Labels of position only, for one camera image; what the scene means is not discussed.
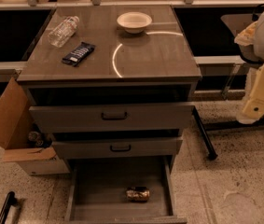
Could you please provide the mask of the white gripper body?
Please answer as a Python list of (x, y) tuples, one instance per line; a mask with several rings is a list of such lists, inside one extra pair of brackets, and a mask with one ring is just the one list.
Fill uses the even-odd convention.
[(241, 124), (252, 124), (264, 116), (264, 64), (251, 68), (245, 83), (243, 97), (236, 119)]

